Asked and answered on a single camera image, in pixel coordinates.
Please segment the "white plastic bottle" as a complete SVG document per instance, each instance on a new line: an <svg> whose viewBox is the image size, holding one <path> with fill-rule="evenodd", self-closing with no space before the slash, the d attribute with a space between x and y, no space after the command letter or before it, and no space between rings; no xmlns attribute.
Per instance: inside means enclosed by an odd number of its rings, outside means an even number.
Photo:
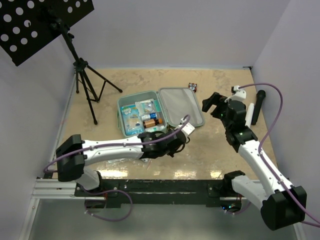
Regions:
<svg viewBox="0 0 320 240"><path fill-rule="evenodd" d="M163 131L164 129L165 129L164 125L156 125L156 126L153 126L153 127L146 128L145 131L149 132L149 133L154 133L154 132L157 132L157 131Z"/></svg>

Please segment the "brown bottle orange cap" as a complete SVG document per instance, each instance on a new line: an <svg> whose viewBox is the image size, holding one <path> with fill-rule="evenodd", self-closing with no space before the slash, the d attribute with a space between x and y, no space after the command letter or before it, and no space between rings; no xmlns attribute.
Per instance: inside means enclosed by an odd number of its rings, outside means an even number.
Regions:
<svg viewBox="0 0 320 240"><path fill-rule="evenodd" d="M161 118L149 119L149 120L143 121L143 126L145 129L147 129L147 128L152 128L154 126L160 125L162 123L163 123L163 120Z"/></svg>

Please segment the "blue cotton swab bag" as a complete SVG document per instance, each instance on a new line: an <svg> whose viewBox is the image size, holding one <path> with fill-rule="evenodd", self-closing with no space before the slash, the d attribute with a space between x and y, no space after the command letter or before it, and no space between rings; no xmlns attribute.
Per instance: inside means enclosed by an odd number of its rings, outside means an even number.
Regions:
<svg viewBox="0 0 320 240"><path fill-rule="evenodd" d="M139 110L135 104L125 105L120 108L123 126L127 136L141 134L144 132Z"/></svg>

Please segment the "mint green medicine case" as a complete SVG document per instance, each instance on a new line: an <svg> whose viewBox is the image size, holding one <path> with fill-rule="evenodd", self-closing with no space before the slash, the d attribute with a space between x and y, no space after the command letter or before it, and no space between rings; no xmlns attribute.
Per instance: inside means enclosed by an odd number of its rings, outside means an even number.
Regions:
<svg viewBox="0 0 320 240"><path fill-rule="evenodd" d="M185 115L190 115L190 124L194 127L205 124L205 118L192 88L163 87L158 91L138 92L118 99L117 124L126 138L131 136L127 133L125 124L125 114L129 112L128 107L134 107L136 103L147 100L153 102L157 118L163 120L159 127L154 127L154 130L166 131L168 127L176 127Z"/></svg>

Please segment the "teal clear zip bag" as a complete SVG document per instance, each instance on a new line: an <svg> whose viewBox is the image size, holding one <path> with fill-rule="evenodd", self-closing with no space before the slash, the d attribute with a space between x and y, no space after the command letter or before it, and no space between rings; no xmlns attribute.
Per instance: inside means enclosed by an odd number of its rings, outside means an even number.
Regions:
<svg viewBox="0 0 320 240"><path fill-rule="evenodd" d="M110 164L110 165L118 165L118 164L123 164L123 163L126 163L128 162L129 160L128 159L116 159L116 160L108 160L107 163Z"/></svg>

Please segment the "white gauze pack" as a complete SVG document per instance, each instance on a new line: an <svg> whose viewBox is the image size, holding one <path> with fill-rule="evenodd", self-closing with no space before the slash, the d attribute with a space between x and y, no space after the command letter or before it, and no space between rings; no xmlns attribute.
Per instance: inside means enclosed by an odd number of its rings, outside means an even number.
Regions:
<svg viewBox="0 0 320 240"><path fill-rule="evenodd" d="M145 112L152 112L154 109L154 102L152 99L135 102L135 106Z"/></svg>

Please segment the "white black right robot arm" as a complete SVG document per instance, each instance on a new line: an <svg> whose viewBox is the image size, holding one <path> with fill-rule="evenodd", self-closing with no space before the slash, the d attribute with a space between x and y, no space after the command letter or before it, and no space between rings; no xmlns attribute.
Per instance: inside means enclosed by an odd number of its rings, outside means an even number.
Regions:
<svg viewBox="0 0 320 240"><path fill-rule="evenodd" d="M302 186L294 186L275 167L262 149L254 132L246 126L246 105L241 97L226 97L214 92L203 100L202 111L211 106L211 116L221 120L229 145L249 164L259 179L250 180L242 171L224 175L221 192L233 197L240 194L256 206L270 230L278 230L305 220L307 193Z"/></svg>

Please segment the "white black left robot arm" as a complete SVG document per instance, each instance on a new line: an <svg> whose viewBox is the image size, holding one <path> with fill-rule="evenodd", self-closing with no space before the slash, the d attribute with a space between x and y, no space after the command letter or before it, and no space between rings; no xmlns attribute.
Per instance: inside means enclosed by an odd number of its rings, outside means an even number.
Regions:
<svg viewBox="0 0 320 240"><path fill-rule="evenodd" d="M75 181L92 196L104 190L101 173L88 166L118 159L156 159L165 155L173 157L190 141L192 130L183 127L162 131L144 132L139 135L109 141L83 140L74 134L56 150L57 177L60 182Z"/></svg>

